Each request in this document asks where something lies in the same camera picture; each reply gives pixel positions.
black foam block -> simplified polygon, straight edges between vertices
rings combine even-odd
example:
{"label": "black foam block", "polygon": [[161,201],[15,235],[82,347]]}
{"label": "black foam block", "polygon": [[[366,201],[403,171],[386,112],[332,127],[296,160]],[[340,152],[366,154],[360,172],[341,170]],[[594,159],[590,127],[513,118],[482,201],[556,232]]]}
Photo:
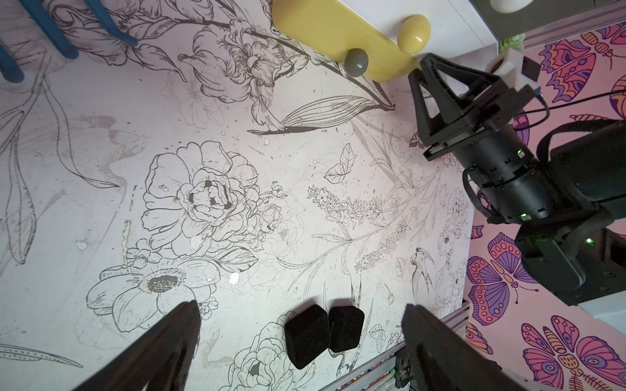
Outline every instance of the black foam block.
{"label": "black foam block", "polygon": [[329,348],[333,352],[339,353],[359,346],[363,320],[365,320],[363,311],[352,305],[332,307],[328,313],[328,322],[331,329],[331,344]]}
{"label": "black foam block", "polygon": [[330,340],[328,314],[317,304],[285,324],[287,355],[298,369],[306,367],[325,351]]}

pink butterfly wallpaper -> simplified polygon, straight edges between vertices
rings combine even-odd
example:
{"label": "pink butterfly wallpaper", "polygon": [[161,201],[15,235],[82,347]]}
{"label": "pink butterfly wallpaper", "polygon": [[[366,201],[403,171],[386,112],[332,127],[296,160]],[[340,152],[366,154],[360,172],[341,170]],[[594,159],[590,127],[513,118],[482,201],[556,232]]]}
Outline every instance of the pink butterfly wallpaper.
{"label": "pink butterfly wallpaper", "polygon": [[[538,82],[550,106],[626,89],[626,22],[525,55],[541,64]],[[538,108],[537,101],[526,107]],[[536,123],[543,115],[516,118],[514,126]],[[543,124],[518,135],[535,151],[557,126],[601,118],[626,119],[626,93],[552,110]],[[579,136],[556,135],[551,147]],[[484,197],[481,202],[490,206]],[[626,221],[616,221],[611,229],[626,235]],[[626,337],[537,284],[521,267],[514,241],[518,230],[517,225],[488,224],[474,214],[464,290],[470,302],[467,343],[503,368],[552,387],[626,391]]]}

gray knob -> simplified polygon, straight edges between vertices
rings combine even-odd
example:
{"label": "gray knob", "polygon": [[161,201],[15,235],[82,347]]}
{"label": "gray knob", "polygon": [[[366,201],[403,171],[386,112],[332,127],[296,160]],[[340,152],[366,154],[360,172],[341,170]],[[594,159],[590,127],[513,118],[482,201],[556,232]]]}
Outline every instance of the gray knob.
{"label": "gray knob", "polygon": [[367,71],[368,64],[369,59],[367,58],[367,53],[365,53],[365,50],[363,49],[350,50],[346,55],[346,60],[344,61],[346,72],[353,78],[362,76],[365,71]]}

yellow knob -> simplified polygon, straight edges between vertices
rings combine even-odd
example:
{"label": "yellow knob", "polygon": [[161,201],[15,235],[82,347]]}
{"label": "yellow knob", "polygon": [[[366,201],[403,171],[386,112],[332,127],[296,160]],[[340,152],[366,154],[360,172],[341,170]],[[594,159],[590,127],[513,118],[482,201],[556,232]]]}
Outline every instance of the yellow knob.
{"label": "yellow knob", "polygon": [[417,53],[428,43],[430,30],[430,22],[426,16],[413,15],[407,18],[398,33],[398,47],[407,54]]}

bird drawing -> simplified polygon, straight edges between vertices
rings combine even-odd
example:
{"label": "bird drawing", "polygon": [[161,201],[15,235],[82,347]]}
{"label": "bird drawing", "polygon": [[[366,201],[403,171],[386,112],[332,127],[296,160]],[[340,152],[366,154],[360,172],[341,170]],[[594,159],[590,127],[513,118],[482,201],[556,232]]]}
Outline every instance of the bird drawing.
{"label": "bird drawing", "polygon": [[415,304],[418,303],[418,286],[422,277],[424,278],[424,283],[426,284],[426,290],[428,292],[430,292],[428,284],[433,286],[433,281],[426,270],[426,259],[429,259],[434,265],[433,258],[421,247],[417,247],[415,249],[415,254],[411,257],[411,263],[415,265],[415,271],[413,272],[413,279],[411,282],[413,284],[413,298],[415,299]]}

